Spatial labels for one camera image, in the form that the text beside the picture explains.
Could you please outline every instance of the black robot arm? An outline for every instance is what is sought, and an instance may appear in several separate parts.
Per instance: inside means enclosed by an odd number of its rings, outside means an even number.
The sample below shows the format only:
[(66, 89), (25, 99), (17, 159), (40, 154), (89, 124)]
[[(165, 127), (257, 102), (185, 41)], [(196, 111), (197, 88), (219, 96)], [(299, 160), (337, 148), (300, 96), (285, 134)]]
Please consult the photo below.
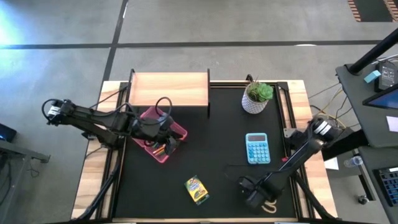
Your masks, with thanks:
[[(101, 144), (109, 148), (118, 147), (120, 139), (129, 136), (151, 144), (165, 144), (165, 152), (170, 154), (177, 147), (178, 139), (182, 137), (170, 129), (174, 121), (166, 113), (159, 119), (140, 118), (132, 112), (128, 103), (105, 113), (75, 105), (70, 100), (51, 101), (52, 106), (48, 114), (44, 114), (48, 120), (47, 124), (72, 125), (82, 130), (83, 136), (94, 135)], [(127, 111), (120, 112), (123, 106), (127, 106)]]
[[(304, 165), (304, 163), (323, 148), (325, 144), (332, 142), (339, 135), (339, 131), (330, 126), (322, 118), (314, 118), (308, 123), (308, 127), (304, 133), (297, 132), (292, 136), (293, 142), (297, 147), (289, 159), (283, 163), (278, 170), (266, 174), (260, 179), (255, 179), (250, 176), (239, 178), (239, 185), (242, 188), (242, 193), (245, 196), (245, 204), (253, 211), (258, 212), (265, 201), (273, 202), (281, 194), (285, 188), (289, 177), (297, 177), (297, 170)], [(315, 196), (312, 195), (306, 185), (302, 185), (298, 180), (301, 188), (308, 195), (307, 198), (312, 201), (315, 209), (322, 218), (333, 218), (329, 215), (320, 203), (316, 201)]]

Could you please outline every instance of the computer screen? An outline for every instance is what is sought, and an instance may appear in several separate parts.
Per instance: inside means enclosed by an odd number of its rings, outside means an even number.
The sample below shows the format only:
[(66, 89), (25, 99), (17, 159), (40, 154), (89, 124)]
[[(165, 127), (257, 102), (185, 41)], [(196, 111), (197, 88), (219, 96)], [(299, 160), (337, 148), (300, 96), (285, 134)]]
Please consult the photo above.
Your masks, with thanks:
[(398, 109), (398, 88), (368, 101), (369, 106)]

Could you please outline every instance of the pink plastic bin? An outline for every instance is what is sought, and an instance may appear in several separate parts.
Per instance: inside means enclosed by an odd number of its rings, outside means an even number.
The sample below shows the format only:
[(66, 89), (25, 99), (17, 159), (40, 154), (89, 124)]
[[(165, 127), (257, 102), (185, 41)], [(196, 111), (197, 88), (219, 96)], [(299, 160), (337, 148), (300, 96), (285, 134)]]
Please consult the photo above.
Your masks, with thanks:
[[(163, 114), (164, 112), (161, 109), (157, 109), (157, 111), (160, 114)], [(159, 119), (160, 116), (156, 113), (155, 111), (155, 107), (151, 106), (147, 111), (145, 111), (143, 114), (141, 114), (141, 118), (153, 118), (153, 119)], [(187, 137), (188, 132), (183, 129), (180, 125), (178, 125), (176, 122), (174, 122), (170, 128), (175, 131), (176, 133), (179, 133), (182, 135), (181, 140), (184, 140)], [(138, 145), (140, 145), (141, 147), (143, 147), (145, 149), (145, 151), (147, 151), (153, 158), (155, 158), (158, 162), (160, 163), (164, 163), (166, 161), (166, 159), (169, 158), (168, 155), (166, 155), (166, 153), (163, 153), (161, 155), (155, 156), (153, 154), (153, 152), (155, 151), (155, 149), (153, 147), (148, 147), (145, 146), (144, 144), (144, 140), (140, 140), (140, 139), (134, 139), (133, 140), (138, 143)]]

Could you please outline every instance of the paper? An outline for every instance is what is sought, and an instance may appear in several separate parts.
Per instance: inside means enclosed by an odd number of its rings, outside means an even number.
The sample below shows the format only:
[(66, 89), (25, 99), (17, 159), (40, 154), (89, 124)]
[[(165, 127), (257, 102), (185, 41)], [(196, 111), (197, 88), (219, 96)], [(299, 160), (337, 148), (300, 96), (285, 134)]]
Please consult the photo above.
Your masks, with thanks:
[(338, 161), (337, 161), (336, 157), (329, 159), (329, 160), (325, 161), (324, 163), (325, 163), (326, 169), (338, 170)]
[(398, 118), (387, 116), (387, 123), (390, 131), (398, 132)]

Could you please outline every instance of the water bottle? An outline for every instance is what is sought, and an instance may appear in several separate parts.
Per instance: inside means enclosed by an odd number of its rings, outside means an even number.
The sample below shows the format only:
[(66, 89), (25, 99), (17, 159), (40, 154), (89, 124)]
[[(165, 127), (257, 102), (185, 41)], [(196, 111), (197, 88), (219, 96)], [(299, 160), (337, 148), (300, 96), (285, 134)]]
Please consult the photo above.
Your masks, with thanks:
[(344, 166), (351, 168), (351, 167), (356, 167), (359, 165), (362, 165), (363, 160), (361, 158), (361, 156), (354, 156), (351, 159), (347, 159), (344, 161)]

